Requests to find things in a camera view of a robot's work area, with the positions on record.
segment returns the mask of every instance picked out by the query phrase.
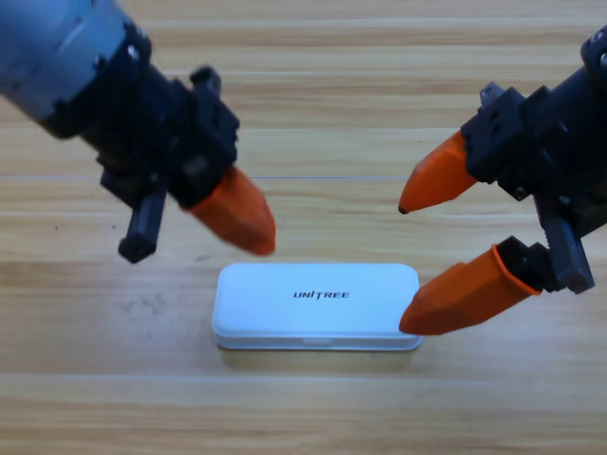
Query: tabletop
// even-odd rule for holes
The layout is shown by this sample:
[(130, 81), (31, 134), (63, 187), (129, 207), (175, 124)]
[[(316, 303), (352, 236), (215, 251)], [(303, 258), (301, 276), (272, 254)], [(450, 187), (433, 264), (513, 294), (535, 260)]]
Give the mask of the tabletop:
[(239, 166), (277, 249), (251, 257), (174, 201), (156, 254), (117, 252), (129, 210), (79, 139), (0, 104), (0, 453), (604, 454), (607, 230), (597, 286), (526, 300), (415, 351), (225, 352), (219, 272), (236, 262), (400, 263), (422, 283), (511, 234), (530, 201), (478, 184), (396, 210), (423, 156), (491, 81), (528, 95), (581, 67), (604, 0), (126, 0), (154, 62), (212, 64), (242, 123)]

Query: wood grain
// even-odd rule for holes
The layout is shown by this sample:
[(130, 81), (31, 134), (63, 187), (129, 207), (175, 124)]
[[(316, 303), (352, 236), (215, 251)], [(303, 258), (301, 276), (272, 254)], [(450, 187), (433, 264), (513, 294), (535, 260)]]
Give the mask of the wood grain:
[(211, 328), (234, 262), (399, 262), (426, 282), (510, 234), (542, 241), (495, 186), (409, 217), (396, 201), (487, 82), (528, 94), (578, 68), (603, 0), (125, 3), (167, 75), (222, 73), (277, 252), (226, 246), (171, 201), (156, 255), (126, 264), (129, 213), (93, 153), (0, 104), (0, 453), (607, 452), (607, 231), (584, 242), (591, 291), (412, 353), (225, 352)]

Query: white plastic box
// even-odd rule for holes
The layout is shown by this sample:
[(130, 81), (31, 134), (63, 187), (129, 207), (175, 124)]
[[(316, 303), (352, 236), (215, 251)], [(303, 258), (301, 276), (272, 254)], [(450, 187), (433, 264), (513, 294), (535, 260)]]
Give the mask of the white plastic box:
[(409, 351), (422, 337), (398, 324), (418, 288), (404, 264), (233, 264), (212, 327), (226, 349)]

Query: screw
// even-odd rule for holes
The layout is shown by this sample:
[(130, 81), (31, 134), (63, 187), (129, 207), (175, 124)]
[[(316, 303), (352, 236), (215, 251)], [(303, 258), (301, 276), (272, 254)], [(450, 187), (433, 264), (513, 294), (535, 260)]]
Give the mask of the screw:
[(522, 200), (526, 195), (527, 191), (523, 187), (517, 187), (514, 191), (514, 197), (516, 197), (518, 201)]
[(128, 52), (133, 60), (139, 60), (139, 51), (133, 45), (129, 45)]
[(604, 35), (605, 35), (605, 34), (604, 34), (602, 31), (600, 31), (599, 33), (597, 33), (595, 36), (593, 36), (593, 37), (590, 39), (590, 43), (592, 43), (592, 44), (596, 43), (596, 42), (597, 42), (598, 40), (600, 40), (600, 39), (601, 39), (601, 38), (602, 38)]

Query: gray robot arm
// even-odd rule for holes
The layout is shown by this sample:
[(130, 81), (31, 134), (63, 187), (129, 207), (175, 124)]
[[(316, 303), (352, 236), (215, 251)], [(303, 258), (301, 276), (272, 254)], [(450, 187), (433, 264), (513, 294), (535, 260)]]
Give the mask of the gray robot arm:
[(235, 166), (239, 121), (209, 67), (190, 89), (151, 64), (114, 0), (0, 0), (0, 94), (59, 139), (97, 151), (101, 185), (133, 210), (119, 253), (156, 251), (166, 194), (225, 242), (274, 250), (266, 199)]
[(70, 103), (124, 41), (132, 20), (114, 0), (0, 2), (0, 93), (35, 121)]

